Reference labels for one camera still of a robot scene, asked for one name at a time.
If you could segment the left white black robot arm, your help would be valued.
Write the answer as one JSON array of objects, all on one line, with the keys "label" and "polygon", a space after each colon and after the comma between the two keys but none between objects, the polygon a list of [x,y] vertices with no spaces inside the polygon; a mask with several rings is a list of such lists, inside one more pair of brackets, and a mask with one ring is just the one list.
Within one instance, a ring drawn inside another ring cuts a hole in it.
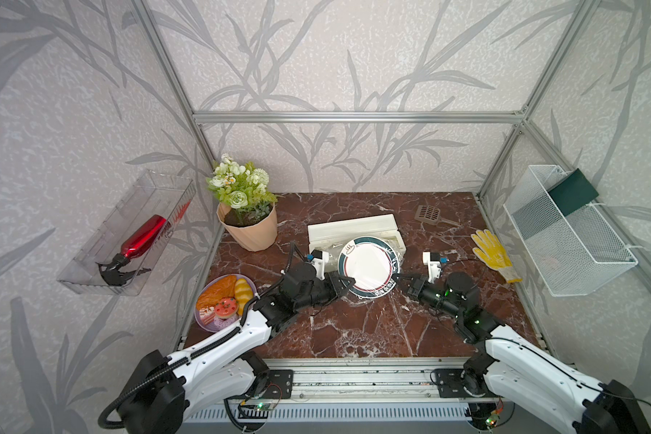
[{"label": "left white black robot arm", "polygon": [[286,269],[265,294],[252,298],[238,322],[196,345],[144,356],[123,391],[99,415],[103,430],[175,433],[199,410],[219,401],[255,396],[269,368],[253,351],[289,328],[309,307],[327,307],[356,281],[309,262]]}]

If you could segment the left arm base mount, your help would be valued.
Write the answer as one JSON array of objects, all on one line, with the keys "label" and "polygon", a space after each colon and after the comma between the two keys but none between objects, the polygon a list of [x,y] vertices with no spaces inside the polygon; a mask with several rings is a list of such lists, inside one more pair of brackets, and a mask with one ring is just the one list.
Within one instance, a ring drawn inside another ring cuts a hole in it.
[{"label": "left arm base mount", "polygon": [[294,374],[293,370],[267,370],[257,374],[245,396],[251,399],[290,399],[294,385]]}]

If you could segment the cream plastic wrap dispenser box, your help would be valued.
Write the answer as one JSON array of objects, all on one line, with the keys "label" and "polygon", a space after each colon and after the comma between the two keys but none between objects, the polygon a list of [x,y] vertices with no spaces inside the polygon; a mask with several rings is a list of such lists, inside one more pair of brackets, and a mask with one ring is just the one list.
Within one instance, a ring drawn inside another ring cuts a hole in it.
[{"label": "cream plastic wrap dispenser box", "polygon": [[324,251],[336,260],[351,240],[370,236],[387,242],[402,259],[407,251],[394,215],[384,214],[307,227],[309,250]]}]

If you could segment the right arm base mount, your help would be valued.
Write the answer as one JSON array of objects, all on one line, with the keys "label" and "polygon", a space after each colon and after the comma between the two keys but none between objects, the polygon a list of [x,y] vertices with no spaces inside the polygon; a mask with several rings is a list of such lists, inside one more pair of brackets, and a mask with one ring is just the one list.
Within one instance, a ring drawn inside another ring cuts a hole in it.
[{"label": "right arm base mount", "polygon": [[495,398],[484,383],[472,383],[465,378],[462,368],[439,368],[430,373],[430,381],[437,387],[439,397],[458,399]]}]

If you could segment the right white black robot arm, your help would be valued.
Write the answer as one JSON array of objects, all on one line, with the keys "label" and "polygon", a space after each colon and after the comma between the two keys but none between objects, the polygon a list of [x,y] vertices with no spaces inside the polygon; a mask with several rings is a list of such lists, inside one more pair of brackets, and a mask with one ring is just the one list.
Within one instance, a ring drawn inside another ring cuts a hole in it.
[{"label": "right white black robot arm", "polygon": [[560,433],[651,432],[644,401],[627,386],[602,383],[520,336],[481,306],[468,274],[451,273],[441,287],[420,274],[392,278],[408,298],[450,316],[455,332],[477,349],[459,376],[467,394],[507,399]]}]

